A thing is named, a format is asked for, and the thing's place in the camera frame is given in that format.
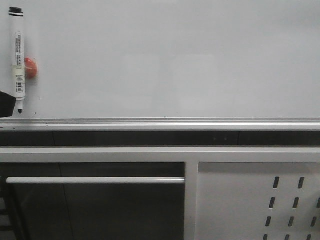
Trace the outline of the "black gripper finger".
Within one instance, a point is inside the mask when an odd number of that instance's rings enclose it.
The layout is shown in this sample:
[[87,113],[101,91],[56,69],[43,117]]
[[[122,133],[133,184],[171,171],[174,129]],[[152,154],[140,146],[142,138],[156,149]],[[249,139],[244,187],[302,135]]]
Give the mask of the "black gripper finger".
[[14,113],[16,98],[10,94],[0,91],[0,117],[11,117]]

